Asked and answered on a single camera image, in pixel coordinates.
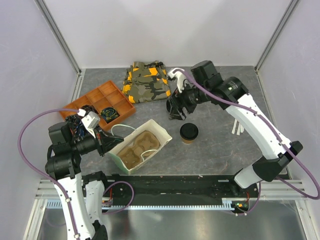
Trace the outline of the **brown pulp cup carrier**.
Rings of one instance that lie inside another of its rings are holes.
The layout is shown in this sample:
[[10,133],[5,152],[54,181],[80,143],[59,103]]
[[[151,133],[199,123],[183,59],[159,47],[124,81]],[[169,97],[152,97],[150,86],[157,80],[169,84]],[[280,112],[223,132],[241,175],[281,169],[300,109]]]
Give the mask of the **brown pulp cup carrier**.
[[143,131],[134,138],[132,143],[124,147],[117,156],[128,170],[141,164],[160,147],[160,142],[150,131]]

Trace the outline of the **green patterned paper bag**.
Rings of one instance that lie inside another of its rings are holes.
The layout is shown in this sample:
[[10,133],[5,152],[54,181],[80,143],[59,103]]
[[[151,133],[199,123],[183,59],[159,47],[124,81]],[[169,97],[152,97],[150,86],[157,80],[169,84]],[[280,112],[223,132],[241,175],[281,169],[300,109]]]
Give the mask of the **green patterned paper bag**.
[[173,138],[166,129],[150,119],[126,136],[107,154],[126,175],[132,175],[146,164]]

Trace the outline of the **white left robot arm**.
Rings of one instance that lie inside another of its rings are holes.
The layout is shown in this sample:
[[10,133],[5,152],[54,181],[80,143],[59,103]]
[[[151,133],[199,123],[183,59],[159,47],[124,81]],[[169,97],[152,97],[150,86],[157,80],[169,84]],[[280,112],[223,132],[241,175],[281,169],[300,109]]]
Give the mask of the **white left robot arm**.
[[99,126],[94,134],[76,137],[71,124],[56,123],[49,127],[52,144],[47,151],[46,173],[58,192],[69,240],[106,240],[102,223],[102,199],[110,191],[102,171],[82,176],[81,156],[97,151],[100,156],[122,143],[124,138],[104,131]]

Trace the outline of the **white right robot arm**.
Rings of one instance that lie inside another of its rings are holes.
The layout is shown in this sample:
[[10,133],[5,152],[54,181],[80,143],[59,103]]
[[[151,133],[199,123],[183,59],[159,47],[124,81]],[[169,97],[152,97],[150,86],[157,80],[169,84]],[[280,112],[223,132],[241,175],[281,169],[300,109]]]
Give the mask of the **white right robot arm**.
[[211,102],[234,117],[261,150],[260,159],[238,171],[229,184],[235,197],[260,181],[272,182],[303,149],[299,141],[282,135],[259,109],[246,86],[236,77],[223,79],[210,60],[191,68],[172,68],[167,77],[176,81],[176,89],[166,103],[170,119],[185,120],[197,105]]

